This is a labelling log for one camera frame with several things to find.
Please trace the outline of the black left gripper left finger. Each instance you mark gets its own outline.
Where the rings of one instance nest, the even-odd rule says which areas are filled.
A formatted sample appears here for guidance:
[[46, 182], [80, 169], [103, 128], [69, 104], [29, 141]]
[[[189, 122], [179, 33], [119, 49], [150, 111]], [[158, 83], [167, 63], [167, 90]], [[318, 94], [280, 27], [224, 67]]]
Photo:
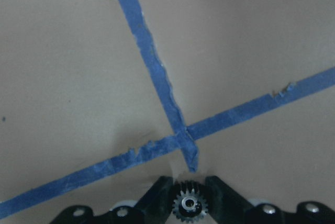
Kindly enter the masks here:
[[173, 179], [161, 176], [134, 206], [121, 205], [102, 215], [89, 206], [74, 205], [61, 211], [54, 223], [165, 223], [170, 216]]

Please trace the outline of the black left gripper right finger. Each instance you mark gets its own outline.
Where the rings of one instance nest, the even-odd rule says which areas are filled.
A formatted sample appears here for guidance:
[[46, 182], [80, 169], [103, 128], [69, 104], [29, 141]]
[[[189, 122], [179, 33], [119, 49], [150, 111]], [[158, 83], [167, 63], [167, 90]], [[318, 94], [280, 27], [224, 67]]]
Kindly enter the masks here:
[[205, 178], [209, 214], [216, 223], [334, 223], [334, 210], [317, 201], [304, 201], [295, 212], [270, 203], [252, 205], [217, 176]]

